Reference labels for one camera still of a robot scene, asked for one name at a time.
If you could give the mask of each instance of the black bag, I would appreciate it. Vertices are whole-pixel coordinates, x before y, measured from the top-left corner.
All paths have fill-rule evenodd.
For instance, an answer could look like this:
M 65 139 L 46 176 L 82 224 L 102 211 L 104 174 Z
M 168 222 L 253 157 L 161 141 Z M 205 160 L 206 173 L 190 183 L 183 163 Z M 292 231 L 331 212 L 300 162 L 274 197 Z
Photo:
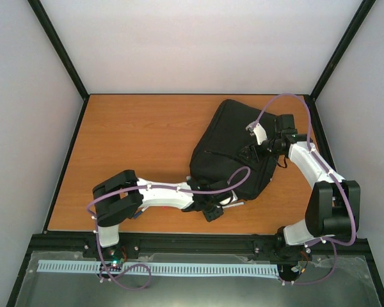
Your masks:
M 265 157 L 259 161 L 245 159 L 240 154 L 244 147 L 256 143 L 256 137 L 250 135 L 246 126 L 259 114 L 260 110 L 235 100 L 223 101 L 193 150 L 189 164 L 192 178 L 197 182 L 213 184 L 228 180 L 235 170 L 248 166 L 251 169 L 249 178 L 234 192 L 240 200 L 258 197 L 270 182 L 277 161 L 277 157 Z M 275 118 L 275 115 L 265 112 L 260 119 L 268 139 L 275 136 Z M 238 183 L 245 175 L 245 171 L 240 172 L 230 185 Z

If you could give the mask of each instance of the black metal frame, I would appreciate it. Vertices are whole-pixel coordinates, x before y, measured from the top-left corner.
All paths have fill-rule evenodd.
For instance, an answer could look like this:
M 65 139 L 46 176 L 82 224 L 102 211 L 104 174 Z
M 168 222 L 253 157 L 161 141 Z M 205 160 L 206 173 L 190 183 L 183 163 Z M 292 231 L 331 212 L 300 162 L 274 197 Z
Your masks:
M 34 251 L 82 251 L 87 256 L 94 256 L 95 236 L 90 232 L 51 232 L 47 231 L 47 227 L 51 218 L 54 205 L 58 193 L 60 191 L 61 183 L 67 165 L 76 141 L 81 122 L 87 107 L 88 100 L 90 98 L 87 90 L 84 87 L 77 71 L 75 70 L 60 38 L 57 35 L 56 30 L 51 24 L 51 21 L 46 14 L 44 7 L 40 0 L 28 0 L 38 20 L 40 21 L 44 31 L 47 33 L 49 40 L 51 41 L 54 49 L 56 50 L 60 60 L 64 64 L 71 80 L 75 84 L 78 92 L 83 98 L 83 106 L 79 114 L 72 140 L 67 152 L 67 156 L 63 165 L 63 169 L 58 180 L 56 191 L 51 202 L 51 207 L 45 221 L 42 234 L 33 235 L 29 244 L 26 255 L 23 259 L 19 275 L 14 284 L 12 293 L 10 295 L 7 306 L 15 306 L 17 296 L 19 294 L 26 269 L 28 267 L 31 254 Z M 344 33 L 341 41 L 335 49 L 332 57 L 330 58 L 326 68 L 321 74 L 316 86 L 314 87 L 310 95 L 304 95 L 305 101 L 310 109 L 312 117 L 312 126 L 316 137 L 316 143 L 319 148 L 320 154 L 323 158 L 334 168 L 334 161 L 328 147 L 326 136 L 324 134 L 323 126 L 320 121 L 319 113 L 317 112 L 316 100 L 323 90 L 330 76 L 337 64 L 339 63 L 342 55 L 345 53 L 348 45 L 351 43 L 358 28 L 361 26 L 365 17 L 372 8 L 375 0 L 363 0 L 358 8 L 355 16 L 353 17 L 350 25 Z M 256 260 L 269 260 L 273 263 L 279 263 L 279 260 L 270 255 L 259 253 L 256 251 L 256 247 L 264 246 L 267 242 L 273 240 L 272 235 L 172 235 L 172 234 L 137 234 L 137 233 L 125 233 L 120 238 L 120 242 L 126 246 L 129 251 L 130 258 L 136 258 L 139 252 L 142 253 L 218 253 L 218 254 L 235 254 L 252 257 Z M 333 251 L 329 244 L 318 244 L 313 247 L 315 254 L 324 253 L 325 255 L 332 255 Z M 370 250 L 370 246 L 367 240 L 358 239 L 353 246 L 338 246 L 339 255 L 362 255 L 367 260 L 371 276 L 380 299 L 380 303 L 384 306 L 384 288 L 381 283 L 380 276 L 374 258 Z
M 138 253 L 198 253 L 239 255 L 254 260 L 267 260 L 273 264 L 285 262 L 275 258 L 270 259 L 260 248 L 274 240 L 272 235 L 177 235 L 122 233 L 120 242 L 125 246 L 129 258 L 138 257 Z M 17 297 L 34 251 L 81 251 L 84 256 L 96 255 L 95 235 L 91 232 L 47 232 L 33 235 L 17 276 L 7 307 L 15 306 Z M 315 255 L 332 255 L 331 244 L 318 244 L 313 247 Z M 374 286 L 382 306 L 384 306 L 384 288 L 378 275 L 369 243 L 366 239 L 357 239 L 352 246 L 337 246 L 338 255 L 364 256 L 371 273 Z

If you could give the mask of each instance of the white enclosure wall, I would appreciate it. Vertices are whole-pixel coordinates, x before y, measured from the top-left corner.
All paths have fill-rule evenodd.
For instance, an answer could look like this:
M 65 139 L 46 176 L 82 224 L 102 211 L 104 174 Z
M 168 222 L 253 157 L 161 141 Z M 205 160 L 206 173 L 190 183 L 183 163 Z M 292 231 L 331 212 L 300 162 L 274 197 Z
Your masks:
M 361 0 L 42 0 L 90 93 L 310 93 Z
M 384 0 L 351 42 L 317 108 L 337 169 L 361 185 L 360 237 L 384 284 Z
M 27 1 L 0 1 L 0 306 L 40 232 L 82 100 Z

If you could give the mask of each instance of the wooden table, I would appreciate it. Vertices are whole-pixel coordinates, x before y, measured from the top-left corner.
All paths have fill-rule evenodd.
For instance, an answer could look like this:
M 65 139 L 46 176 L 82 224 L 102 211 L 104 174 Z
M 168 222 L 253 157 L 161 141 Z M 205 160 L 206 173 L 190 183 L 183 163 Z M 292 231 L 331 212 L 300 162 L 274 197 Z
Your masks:
M 85 211 L 92 188 L 125 170 L 157 182 L 181 182 L 189 174 L 192 151 L 216 108 L 232 98 L 261 109 L 269 95 L 92 95 L 61 185 L 49 230 L 91 231 Z M 268 112 L 292 113 L 299 132 L 307 131 L 307 114 L 295 98 L 282 97 Z M 201 212 L 149 208 L 125 220 L 123 232 L 275 233 L 304 218 L 310 187 L 290 161 L 277 168 L 272 182 L 246 205 L 225 209 L 208 223 Z

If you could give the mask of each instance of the robotic arm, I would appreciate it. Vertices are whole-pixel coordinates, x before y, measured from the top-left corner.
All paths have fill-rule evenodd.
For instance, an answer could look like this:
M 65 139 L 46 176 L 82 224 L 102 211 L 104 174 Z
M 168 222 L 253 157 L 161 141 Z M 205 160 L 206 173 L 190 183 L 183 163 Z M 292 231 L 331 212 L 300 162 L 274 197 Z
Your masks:
M 307 136 L 298 134 L 293 115 L 277 116 L 276 136 L 273 139 L 267 139 L 266 131 L 260 124 L 252 127 L 253 123 L 247 129 L 256 137 L 256 141 L 243 148 L 242 152 L 251 159 L 283 155 L 297 165 L 312 188 L 305 218 L 278 230 L 282 246 L 303 245 L 315 238 L 351 233 L 351 221 L 333 178 L 340 182 L 346 193 L 358 229 L 359 185 L 355 181 L 345 180 L 331 169 L 315 145 L 308 143 Z M 125 197 L 116 194 L 95 204 L 100 244 L 104 248 L 117 244 L 118 225 L 124 219 L 132 218 L 138 209 L 151 206 L 175 207 L 183 212 L 202 211 L 206 220 L 212 221 L 223 214 L 223 206 L 238 200 L 232 190 L 224 191 L 228 187 L 226 180 L 205 185 L 192 178 L 179 184 L 162 184 L 137 178 L 133 170 L 123 171 L 93 189 L 94 199 L 119 189 L 128 190 Z M 207 191 L 208 194 L 194 193 L 198 190 Z
M 277 116 L 276 138 L 266 139 L 264 129 L 256 124 L 250 129 L 257 143 L 244 148 L 257 159 L 278 154 L 295 163 L 312 188 L 305 218 L 296 224 L 278 231 L 284 245 L 303 245 L 320 237 L 351 234 L 351 221 L 346 204 L 335 184 L 343 188 L 358 229 L 360 213 L 360 186 L 354 180 L 345 180 L 321 157 L 313 143 L 308 143 L 306 134 L 298 134 L 291 114 Z

